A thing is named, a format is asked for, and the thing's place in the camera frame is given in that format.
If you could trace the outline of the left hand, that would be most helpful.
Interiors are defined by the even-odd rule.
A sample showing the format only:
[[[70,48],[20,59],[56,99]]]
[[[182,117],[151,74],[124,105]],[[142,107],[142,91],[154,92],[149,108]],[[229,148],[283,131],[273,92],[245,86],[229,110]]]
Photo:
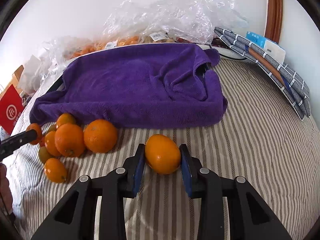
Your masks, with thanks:
[[[13,198],[7,179],[7,168],[1,163],[1,208],[10,215],[12,213]]]

